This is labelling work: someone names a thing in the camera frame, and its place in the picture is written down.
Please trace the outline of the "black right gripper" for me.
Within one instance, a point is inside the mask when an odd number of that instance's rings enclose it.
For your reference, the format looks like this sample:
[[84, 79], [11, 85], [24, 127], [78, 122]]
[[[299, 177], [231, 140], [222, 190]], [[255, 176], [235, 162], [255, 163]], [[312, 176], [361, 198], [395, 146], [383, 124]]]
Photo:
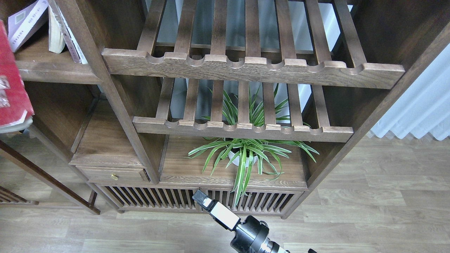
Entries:
[[281, 253], [282, 248], [268, 238], [269, 228], [264, 221], [249, 215], [241, 222], [239, 216], [217, 201], [213, 201], [201, 190], [197, 190], [192, 199], [225, 229], [235, 232], [230, 242], [239, 253]]

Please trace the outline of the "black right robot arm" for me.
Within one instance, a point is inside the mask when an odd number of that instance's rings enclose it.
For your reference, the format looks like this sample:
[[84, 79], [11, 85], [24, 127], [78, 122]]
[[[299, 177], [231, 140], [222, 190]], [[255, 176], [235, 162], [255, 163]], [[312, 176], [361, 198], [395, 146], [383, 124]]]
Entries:
[[224, 229], [235, 232], [230, 246], [238, 253], [288, 253], [268, 238], [267, 223], [249, 215], [244, 221], [229, 208], [198, 190], [193, 200], [206, 210]]

